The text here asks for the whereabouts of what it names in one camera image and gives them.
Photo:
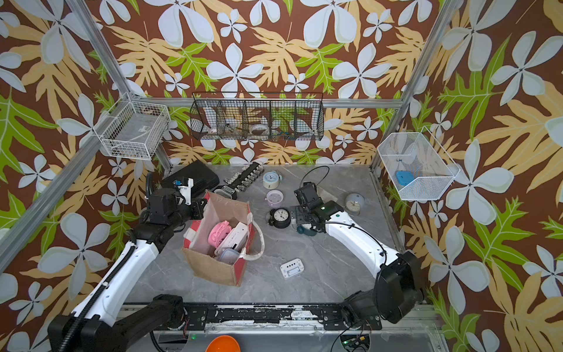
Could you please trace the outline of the pink twin-bell alarm clock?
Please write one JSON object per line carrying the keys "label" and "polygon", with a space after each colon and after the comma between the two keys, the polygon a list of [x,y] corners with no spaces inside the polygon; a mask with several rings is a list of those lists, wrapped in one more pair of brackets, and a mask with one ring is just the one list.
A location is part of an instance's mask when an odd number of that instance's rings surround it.
{"label": "pink twin-bell alarm clock", "polygon": [[222,221],[216,224],[208,236],[208,243],[215,249],[218,249],[225,238],[231,233],[233,228],[228,221]]}

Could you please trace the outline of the white rectangular digital clock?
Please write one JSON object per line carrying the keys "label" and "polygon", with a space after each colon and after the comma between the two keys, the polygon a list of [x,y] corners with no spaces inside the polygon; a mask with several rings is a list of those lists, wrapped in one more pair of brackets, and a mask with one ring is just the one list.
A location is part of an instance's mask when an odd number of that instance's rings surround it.
{"label": "white rectangular digital clock", "polygon": [[214,255],[218,257],[225,249],[234,249],[238,252],[246,245],[249,236],[249,226],[243,222],[239,222],[231,233],[225,238],[218,249],[215,249]]}

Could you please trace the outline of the blue square alarm clock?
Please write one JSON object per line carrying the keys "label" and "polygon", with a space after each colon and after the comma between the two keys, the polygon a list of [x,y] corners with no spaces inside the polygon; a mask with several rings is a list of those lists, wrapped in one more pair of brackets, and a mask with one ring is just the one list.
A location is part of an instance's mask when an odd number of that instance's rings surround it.
{"label": "blue square alarm clock", "polygon": [[218,257],[217,260],[227,265],[234,265],[240,257],[240,253],[234,249],[225,249]]}

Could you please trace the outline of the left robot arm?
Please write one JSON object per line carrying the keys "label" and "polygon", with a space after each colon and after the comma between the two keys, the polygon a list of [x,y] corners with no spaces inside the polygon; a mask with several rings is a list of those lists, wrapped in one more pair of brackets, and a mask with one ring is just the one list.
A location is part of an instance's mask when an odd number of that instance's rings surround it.
{"label": "left robot arm", "polygon": [[129,242],[91,294],[69,315],[48,326],[53,351],[126,351],[160,326],[180,329],[186,311],[180,296],[161,294],[126,318],[122,306],[167,242],[191,220],[201,220],[206,199],[192,199],[194,181],[180,176],[169,188],[148,189],[147,209],[130,230]]}

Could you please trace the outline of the dark green alarm clock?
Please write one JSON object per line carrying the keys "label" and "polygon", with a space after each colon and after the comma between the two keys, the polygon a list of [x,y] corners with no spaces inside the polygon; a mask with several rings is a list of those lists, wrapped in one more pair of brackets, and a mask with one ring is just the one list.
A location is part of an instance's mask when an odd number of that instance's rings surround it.
{"label": "dark green alarm clock", "polygon": [[309,236],[309,237],[316,236],[316,234],[317,234],[317,231],[314,229],[314,227],[312,227],[311,224],[300,224],[299,226],[297,226],[296,231],[299,234]]}

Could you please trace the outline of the canvas bag with red sides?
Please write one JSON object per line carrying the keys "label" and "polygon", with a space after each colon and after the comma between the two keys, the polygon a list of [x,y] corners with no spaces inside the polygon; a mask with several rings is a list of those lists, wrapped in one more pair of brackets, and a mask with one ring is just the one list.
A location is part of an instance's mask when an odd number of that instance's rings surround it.
{"label": "canvas bag with red sides", "polygon": [[205,194],[203,219],[193,221],[184,237],[183,255],[196,277],[239,286],[246,264],[265,252],[265,239],[249,203]]}

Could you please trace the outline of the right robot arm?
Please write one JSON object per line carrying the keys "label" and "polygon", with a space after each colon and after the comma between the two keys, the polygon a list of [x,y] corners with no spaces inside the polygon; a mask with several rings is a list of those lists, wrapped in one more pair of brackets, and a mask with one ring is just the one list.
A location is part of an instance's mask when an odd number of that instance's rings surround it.
{"label": "right robot arm", "polygon": [[341,303],[347,326],[376,327],[382,320],[395,324],[426,299],[421,263],[414,253],[381,243],[337,202],[322,200],[315,183],[304,183],[294,194],[298,214],[310,230],[338,240],[374,276],[372,290],[354,293]]}

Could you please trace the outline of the lilac round alarm clock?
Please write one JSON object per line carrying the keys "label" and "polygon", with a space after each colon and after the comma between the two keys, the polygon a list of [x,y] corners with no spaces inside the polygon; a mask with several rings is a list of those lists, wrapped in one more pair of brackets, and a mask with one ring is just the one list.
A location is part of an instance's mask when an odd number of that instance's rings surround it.
{"label": "lilac round alarm clock", "polygon": [[271,208],[279,208],[284,201],[284,195],[280,190],[273,189],[267,193],[265,200]]}

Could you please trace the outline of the black twin-bell alarm clock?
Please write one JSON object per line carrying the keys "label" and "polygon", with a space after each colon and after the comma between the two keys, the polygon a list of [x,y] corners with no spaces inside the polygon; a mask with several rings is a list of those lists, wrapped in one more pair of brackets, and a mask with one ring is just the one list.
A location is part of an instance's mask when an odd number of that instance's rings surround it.
{"label": "black twin-bell alarm clock", "polygon": [[290,211],[287,208],[275,208],[270,210],[270,218],[268,219],[268,224],[271,227],[278,229],[285,229],[291,224]]}

